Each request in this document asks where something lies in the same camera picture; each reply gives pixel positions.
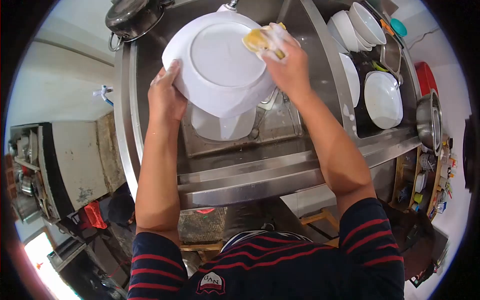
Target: pot handle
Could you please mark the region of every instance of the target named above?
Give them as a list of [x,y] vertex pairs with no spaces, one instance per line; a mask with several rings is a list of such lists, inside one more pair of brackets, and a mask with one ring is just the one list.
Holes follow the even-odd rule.
[[117,41],[116,46],[112,47],[112,39],[113,39],[114,34],[115,33],[112,32],[110,34],[110,37],[108,38],[108,49],[112,52],[115,52],[118,49],[120,49],[120,46],[123,44],[123,39],[125,38],[124,36],[120,37],[119,40]]

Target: hand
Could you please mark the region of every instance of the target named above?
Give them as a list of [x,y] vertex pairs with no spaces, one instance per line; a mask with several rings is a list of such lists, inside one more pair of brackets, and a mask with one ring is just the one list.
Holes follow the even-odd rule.
[[270,26],[279,33],[279,29],[283,31],[283,45],[280,49],[285,53],[286,57],[278,61],[269,57],[269,53],[265,53],[262,58],[267,64],[267,69],[278,88],[292,98],[298,92],[308,92],[310,87],[310,79],[308,77],[308,56],[300,47],[298,41],[288,34],[283,28],[275,23]]
[[180,122],[187,108],[187,99],[172,85],[180,72],[180,63],[173,60],[165,71],[162,68],[148,90],[150,122]]

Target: stainless steel sink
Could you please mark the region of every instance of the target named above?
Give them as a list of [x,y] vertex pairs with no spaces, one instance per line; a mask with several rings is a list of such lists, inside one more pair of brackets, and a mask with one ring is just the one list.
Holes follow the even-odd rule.
[[[132,194],[136,194],[148,125],[147,91],[162,67],[161,56],[168,41],[185,24],[215,12],[225,0],[178,1],[148,34],[126,43],[116,55],[114,86],[115,123],[120,155]],[[365,121],[362,111],[353,108],[348,83],[332,37],[326,29],[321,6],[312,0],[240,0],[238,13],[260,25],[283,22],[309,55],[310,81],[336,119],[364,154],[370,167],[383,163],[419,144],[412,117],[419,97],[404,62],[404,121],[381,131]],[[292,115],[296,115],[293,106]],[[197,136],[189,113],[179,134],[178,184],[183,209],[283,195],[324,184],[308,131],[294,129],[284,99],[278,96],[272,110],[257,111],[258,135],[230,143],[218,143]],[[303,126],[301,119],[297,126]]]

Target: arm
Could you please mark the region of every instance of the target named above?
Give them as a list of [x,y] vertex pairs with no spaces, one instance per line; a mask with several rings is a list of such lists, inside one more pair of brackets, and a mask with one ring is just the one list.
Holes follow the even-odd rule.
[[135,203],[137,234],[152,232],[180,245],[177,225],[177,138],[187,100],[172,86],[180,71],[174,61],[162,68],[148,91],[150,116]]
[[370,170],[343,127],[310,86],[308,57],[298,42],[284,32],[281,62],[264,56],[277,86],[287,93],[305,121],[320,169],[336,196],[340,216],[355,202],[376,197]]

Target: navy and red striped shirt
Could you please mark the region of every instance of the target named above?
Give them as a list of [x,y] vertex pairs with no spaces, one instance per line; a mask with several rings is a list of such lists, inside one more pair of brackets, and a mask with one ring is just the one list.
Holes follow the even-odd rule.
[[403,259],[377,199],[340,220],[339,248],[284,232],[242,239],[190,278],[170,240],[139,233],[133,242],[129,299],[403,299]]

